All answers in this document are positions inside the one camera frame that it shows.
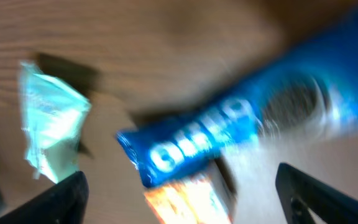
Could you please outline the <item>blue oreo cookie pack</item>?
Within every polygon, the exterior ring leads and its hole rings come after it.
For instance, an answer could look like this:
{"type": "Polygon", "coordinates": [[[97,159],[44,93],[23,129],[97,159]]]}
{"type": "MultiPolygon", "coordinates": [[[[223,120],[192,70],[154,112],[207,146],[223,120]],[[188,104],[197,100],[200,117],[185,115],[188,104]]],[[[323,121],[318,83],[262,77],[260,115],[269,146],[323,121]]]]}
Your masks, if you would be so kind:
{"type": "Polygon", "coordinates": [[[192,174],[223,150],[358,133],[358,8],[246,75],[204,107],[116,139],[147,188],[192,174]]]}

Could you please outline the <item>orange snack packet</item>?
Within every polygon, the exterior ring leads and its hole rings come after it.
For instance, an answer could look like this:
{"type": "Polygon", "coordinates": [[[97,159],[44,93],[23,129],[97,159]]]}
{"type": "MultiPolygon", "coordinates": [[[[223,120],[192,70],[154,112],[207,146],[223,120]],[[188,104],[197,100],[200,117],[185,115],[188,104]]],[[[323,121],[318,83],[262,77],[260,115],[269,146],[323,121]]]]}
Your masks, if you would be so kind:
{"type": "Polygon", "coordinates": [[[221,168],[205,169],[144,192],[145,201],[162,224],[232,224],[236,192],[221,168]]]}

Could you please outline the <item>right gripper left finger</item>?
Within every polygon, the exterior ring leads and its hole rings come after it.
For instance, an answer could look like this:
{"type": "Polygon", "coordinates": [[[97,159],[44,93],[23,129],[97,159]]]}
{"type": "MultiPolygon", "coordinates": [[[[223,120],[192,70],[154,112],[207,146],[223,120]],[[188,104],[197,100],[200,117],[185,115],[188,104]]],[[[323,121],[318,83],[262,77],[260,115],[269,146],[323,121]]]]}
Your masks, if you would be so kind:
{"type": "Polygon", "coordinates": [[[88,197],[86,176],[77,171],[0,217],[0,224],[82,224],[88,197]]]}

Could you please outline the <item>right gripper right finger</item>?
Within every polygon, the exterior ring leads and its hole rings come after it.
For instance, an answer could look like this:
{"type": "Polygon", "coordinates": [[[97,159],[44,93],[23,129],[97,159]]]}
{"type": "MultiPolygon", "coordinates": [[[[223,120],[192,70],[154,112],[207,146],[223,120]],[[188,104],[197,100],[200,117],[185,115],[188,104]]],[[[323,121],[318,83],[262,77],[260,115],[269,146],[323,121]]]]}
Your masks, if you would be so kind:
{"type": "Polygon", "coordinates": [[[287,163],[278,166],[275,186],[288,223],[358,223],[358,200],[287,163]]]}

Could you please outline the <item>light green wipes packet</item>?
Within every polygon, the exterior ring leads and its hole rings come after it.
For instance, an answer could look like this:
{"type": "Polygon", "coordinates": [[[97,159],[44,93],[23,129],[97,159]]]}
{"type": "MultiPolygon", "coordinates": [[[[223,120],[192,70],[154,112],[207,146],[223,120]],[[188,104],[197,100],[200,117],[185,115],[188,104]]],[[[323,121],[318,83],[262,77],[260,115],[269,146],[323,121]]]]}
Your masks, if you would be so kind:
{"type": "Polygon", "coordinates": [[[63,80],[44,74],[36,64],[21,62],[19,75],[24,159],[57,184],[78,170],[81,129],[90,101],[63,80]]]}

